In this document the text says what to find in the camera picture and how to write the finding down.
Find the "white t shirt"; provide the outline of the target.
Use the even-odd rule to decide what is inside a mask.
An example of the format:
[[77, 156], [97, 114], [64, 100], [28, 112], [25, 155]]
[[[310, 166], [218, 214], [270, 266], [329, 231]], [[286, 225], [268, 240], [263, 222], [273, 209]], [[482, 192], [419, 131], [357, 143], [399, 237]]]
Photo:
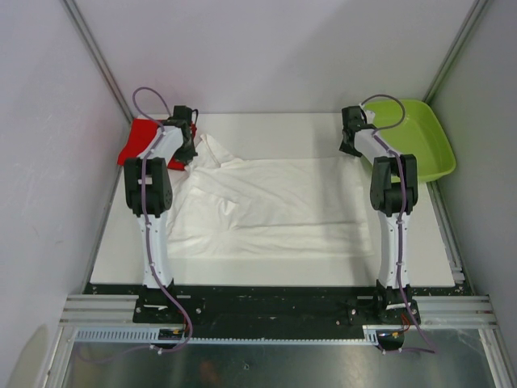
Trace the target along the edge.
[[361, 259], [373, 252], [359, 161], [243, 160], [203, 135], [174, 184], [172, 259]]

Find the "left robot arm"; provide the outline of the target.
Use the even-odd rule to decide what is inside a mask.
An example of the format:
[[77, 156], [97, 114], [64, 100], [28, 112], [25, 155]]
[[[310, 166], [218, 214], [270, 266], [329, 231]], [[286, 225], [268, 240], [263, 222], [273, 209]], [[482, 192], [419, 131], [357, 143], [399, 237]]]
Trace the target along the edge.
[[125, 201], [137, 218], [144, 251], [147, 289], [167, 289], [173, 284], [172, 265], [166, 251], [166, 221], [173, 202], [169, 171], [183, 171], [193, 161], [199, 111], [175, 106], [165, 120], [136, 119], [120, 151], [124, 170]]

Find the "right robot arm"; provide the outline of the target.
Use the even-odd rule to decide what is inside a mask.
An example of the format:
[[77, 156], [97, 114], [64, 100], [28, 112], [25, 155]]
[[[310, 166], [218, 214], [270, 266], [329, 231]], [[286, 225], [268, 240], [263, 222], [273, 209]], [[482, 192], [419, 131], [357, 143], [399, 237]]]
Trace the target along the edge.
[[381, 264], [376, 280], [374, 318], [391, 324], [409, 305], [407, 230], [418, 202], [417, 159], [390, 146], [380, 130], [368, 122], [359, 105], [343, 108], [343, 140], [339, 150], [364, 157], [372, 165], [370, 203], [380, 222]]

